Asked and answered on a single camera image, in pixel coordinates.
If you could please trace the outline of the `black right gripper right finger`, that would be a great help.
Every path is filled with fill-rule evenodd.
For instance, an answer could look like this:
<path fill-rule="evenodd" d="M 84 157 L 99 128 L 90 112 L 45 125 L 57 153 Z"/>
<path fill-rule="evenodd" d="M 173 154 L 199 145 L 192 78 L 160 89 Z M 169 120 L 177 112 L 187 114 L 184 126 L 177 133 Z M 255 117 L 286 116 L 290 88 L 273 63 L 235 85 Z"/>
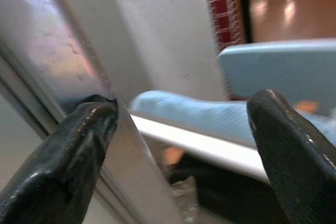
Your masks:
<path fill-rule="evenodd" d="M 335 146 L 278 91 L 247 101 L 263 167 L 290 223 L 335 223 Z"/>

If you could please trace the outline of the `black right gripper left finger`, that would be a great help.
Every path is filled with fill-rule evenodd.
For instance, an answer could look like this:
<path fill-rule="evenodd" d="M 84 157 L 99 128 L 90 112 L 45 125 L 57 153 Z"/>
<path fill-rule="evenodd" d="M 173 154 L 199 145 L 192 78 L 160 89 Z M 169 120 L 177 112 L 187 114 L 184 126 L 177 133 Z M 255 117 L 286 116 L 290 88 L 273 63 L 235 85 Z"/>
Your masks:
<path fill-rule="evenodd" d="M 1 223 L 82 223 L 118 119 L 117 100 L 83 100 L 1 191 Z"/>

